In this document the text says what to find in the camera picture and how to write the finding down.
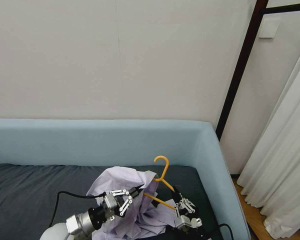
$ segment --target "wrinkled cloth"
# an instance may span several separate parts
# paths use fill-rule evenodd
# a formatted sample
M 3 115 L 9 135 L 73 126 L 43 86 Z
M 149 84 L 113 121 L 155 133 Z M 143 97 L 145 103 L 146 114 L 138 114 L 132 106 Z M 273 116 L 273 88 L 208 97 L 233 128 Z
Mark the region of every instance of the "wrinkled cloth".
M 91 185 L 88 195 L 99 195 L 112 190 L 126 189 L 143 185 L 144 189 L 127 209 L 124 217 L 115 216 L 113 221 L 107 221 L 102 227 L 92 233 L 92 240 L 134 240 L 162 234 L 167 225 L 175 226 L 175 211 L 159 204 L 155 207 L 152 199 L 143 196 L 143 192 L 156 196 L 158 187 L 152 171 L 137 171 L 133 168 L 115 166 L 106 169 Z M 167 203 L 174 206 L 171 199 Z

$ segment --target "white curtain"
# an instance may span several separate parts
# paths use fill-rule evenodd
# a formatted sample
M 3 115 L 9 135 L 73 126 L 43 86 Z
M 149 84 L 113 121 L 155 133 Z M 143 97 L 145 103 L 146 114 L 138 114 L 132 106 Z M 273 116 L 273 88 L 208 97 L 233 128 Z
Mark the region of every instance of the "white curtain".
M 274 239 L 300 228 L 300 57 L 237 183 Z

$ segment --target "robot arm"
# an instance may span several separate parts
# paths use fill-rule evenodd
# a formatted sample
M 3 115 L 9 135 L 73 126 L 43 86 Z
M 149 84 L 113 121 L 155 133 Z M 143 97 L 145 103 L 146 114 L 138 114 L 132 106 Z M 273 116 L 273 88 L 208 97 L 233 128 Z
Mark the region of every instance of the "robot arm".
M 210 240 L 204 230 L 198 208 L 174 186 L 171 191 L 175 204 L 175 228 L 186 233 L 189 239 Z
M 115 216 L 124 218 L 133 199 L 143 190 L 142 185 L 130 190 L 119 189 L 104 194 L 102 203 L 97 208 L 72 215 L 65 223 L 49 227 L 40 240 L 86 240 L 92 232 L 101 228 L 106 221 L 113 221 Z

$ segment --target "yellow hanger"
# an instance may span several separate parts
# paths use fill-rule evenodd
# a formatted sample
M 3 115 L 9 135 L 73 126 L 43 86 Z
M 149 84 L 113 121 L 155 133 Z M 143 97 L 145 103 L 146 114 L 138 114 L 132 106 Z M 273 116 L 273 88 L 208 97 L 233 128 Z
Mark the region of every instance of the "yellow hanger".
M 165 160 L 165 167 L 164 167 L 164 170 L 163 170 L 163 172 L 162 172 L 161 177 L 159 177 L 159 178 L 154 178 L 153 181 L 156 181 L 156 182 L 163 182 L 168 188 L 170 188 L 172 191 L 175 191 L 174 188 L 173 188 L 166 180 L 164 180 L 164 177 L 165 177 L 166 172 L 167 172 L 168 167 L 169 167 L 169 160 L 168 160 L 168 158 L 166 158 L 165 156 L 161 156 L 161 155 L 160 155 L 160 156 L 157 156 L 157 157 L 154 159 L 154 162 L 156 163 L 158 159 L 163 159 L 163 160 Z M 149 193 L 144 192 L 143 195 L 146 196 L 146 197 L 148 197 L 148 198 L 151 198 L 151 199 L 157 201 L 158 203 L 161 203 L 161 204 L 167 206 L 168 208 L 171 208 L 171 209 L 175 210 L 175 207 L 174 207 L 174 206 L 172 206 L 172 205 L 166 203 L 165 201 L 160 200 L 159 198 L 156 198 L 155 196 L 150 195 Z
M 156 182 L 163 182 L 168 188 L 170 188 L 172 191 L 175 191 L 174 188 L 166 181 L 164 180 L 164 177 L 166 175 L 166 172 L 168 170 L 168 167 L 169 167 L 169 160 L 168 158 L 166 158 L 165 156 L 156 156 L 155 159 L 154 159 L 154 162 L 156 163 L 158 159 L 163 159 L 165 160 L 165 167 L 163 169 L 163 172 L 161 174 L 161 177 L 159 178 L 154 178 L 153 181 L 156 181 Z

